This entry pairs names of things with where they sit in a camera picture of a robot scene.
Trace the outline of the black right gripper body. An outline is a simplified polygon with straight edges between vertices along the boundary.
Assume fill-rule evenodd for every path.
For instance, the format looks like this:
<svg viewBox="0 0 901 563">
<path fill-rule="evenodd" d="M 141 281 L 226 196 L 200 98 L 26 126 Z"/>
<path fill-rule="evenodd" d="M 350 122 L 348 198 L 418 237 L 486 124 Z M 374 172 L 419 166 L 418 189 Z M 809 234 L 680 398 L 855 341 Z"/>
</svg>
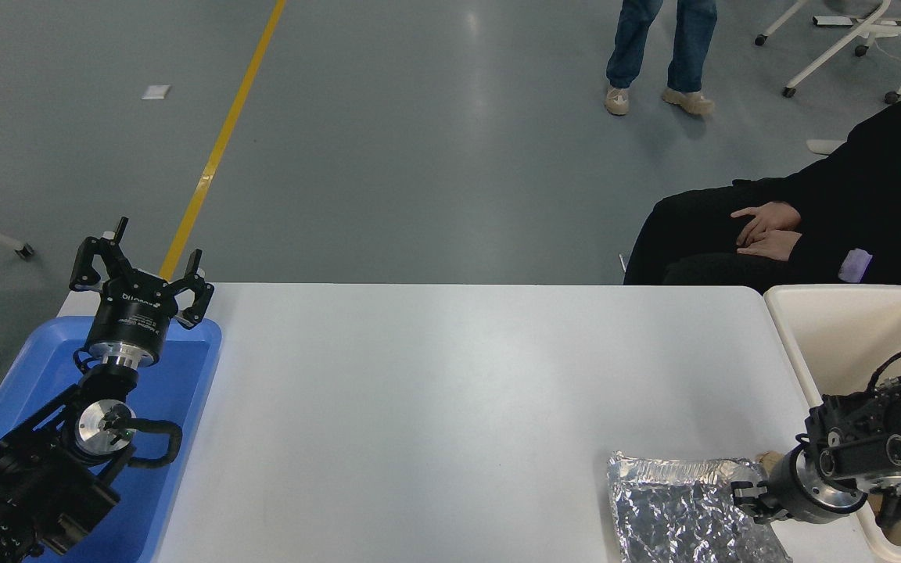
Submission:
<svg viewBox="0 0 901 563">
<path fill-rule="evenodd" d="M 795 520 L 818 524 L 821 520 L 818 506 L 812 502 L 805 486 L 798 477 L 798 462 L 802 459 L 803 448 L 797 446 L 782 455 L 771 470 L 766 481 L 766 505 L 771 507 L 771 521 Z"/>
</svg>

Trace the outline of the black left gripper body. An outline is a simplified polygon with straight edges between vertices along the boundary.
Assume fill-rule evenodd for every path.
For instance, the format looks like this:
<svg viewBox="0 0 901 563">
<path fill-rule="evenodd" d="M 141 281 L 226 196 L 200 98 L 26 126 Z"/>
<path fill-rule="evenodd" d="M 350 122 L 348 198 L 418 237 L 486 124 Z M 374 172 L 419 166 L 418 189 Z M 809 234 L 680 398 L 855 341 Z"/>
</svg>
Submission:
<svg viewBox="0 0 901 563">
<path fill-rule="evenodd" d="M 167 281 L 146 271 L 116 274 L 103 282 L 98 272 L 86 270 L 84 285 L 100 293 L 85 348 L 91 355 L 117 345 L 132 346 L 144 355 L 158 355 L 163 349 L 173 314 L 178 307 L 172 298 L 162 298 Z"/>
</svg>

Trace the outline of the person's left hand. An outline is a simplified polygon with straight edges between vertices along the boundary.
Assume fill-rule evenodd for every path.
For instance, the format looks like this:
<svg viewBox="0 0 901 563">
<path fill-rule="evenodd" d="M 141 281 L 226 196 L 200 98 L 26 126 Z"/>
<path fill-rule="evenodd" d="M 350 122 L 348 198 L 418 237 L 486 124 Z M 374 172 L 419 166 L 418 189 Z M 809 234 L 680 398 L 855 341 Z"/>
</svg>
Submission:
<svg viewBox="0 0 901 563">
<path fill-rule="evenodd" d="M 744 243 L 743 246 L 736 250 L 736 253 L 744 254 L 744 256 L 764 257 L 764 259 L 770 260 L 788 261 L 801 236 L 796 231 L 772 229 L 772 231 L 765 231 L 755 235 L 751 242 Z"/>
</svg>

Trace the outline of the person's right hand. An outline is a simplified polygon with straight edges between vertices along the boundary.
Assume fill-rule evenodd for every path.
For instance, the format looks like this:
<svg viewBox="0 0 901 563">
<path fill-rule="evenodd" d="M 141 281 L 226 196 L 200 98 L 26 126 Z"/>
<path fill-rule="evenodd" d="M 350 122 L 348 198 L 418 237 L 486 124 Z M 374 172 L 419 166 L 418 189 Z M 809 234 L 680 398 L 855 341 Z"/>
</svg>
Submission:
<svg viewBox="0 0 901 563">
<path fill-rule="evenodd" d="M 801 224 L 802 217 L 793 206 L 786 202 L 768 202 L 762 206 L 740 208 L 730 214 L 733 220 L 746 220 L 737 236 L 737 247 L 748 247 L 758 242 L 759 236 L 770 231 L 794 231 Z"/>
</svg>

